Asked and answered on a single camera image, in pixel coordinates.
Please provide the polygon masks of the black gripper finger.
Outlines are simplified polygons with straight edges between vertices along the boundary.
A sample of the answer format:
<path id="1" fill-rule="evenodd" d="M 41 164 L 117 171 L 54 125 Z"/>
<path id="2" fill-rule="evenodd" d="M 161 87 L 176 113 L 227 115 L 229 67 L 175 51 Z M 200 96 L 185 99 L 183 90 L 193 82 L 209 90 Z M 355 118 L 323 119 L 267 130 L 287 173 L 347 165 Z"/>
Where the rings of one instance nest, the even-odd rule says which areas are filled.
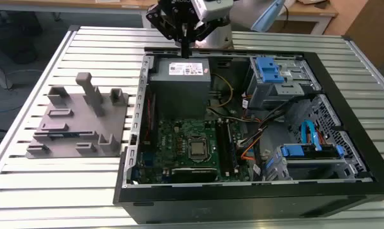
<path id="1" fill-rule="evenodd" d="M 180 56 L 184 58 L 184 24 L 173 25 L 169 23 L 169 18 L 161 11 L 161 7 L 157 3 L 149 6 L 145 13 L 145 18 L 160 34 L 168 40 L 175 41 L 180 48 Z"/>
<path id="2" fill-rule="evenodd" d="M 197 22 L 188 22 L 184 29 L 184 58 L 189 57 L 189 45 L 195 41 L 201 41 L 209 33 L 215 30 L 216 27 L 225 25 L 225 20 L 211 20 L 204 22 L 199 26 Z"/>

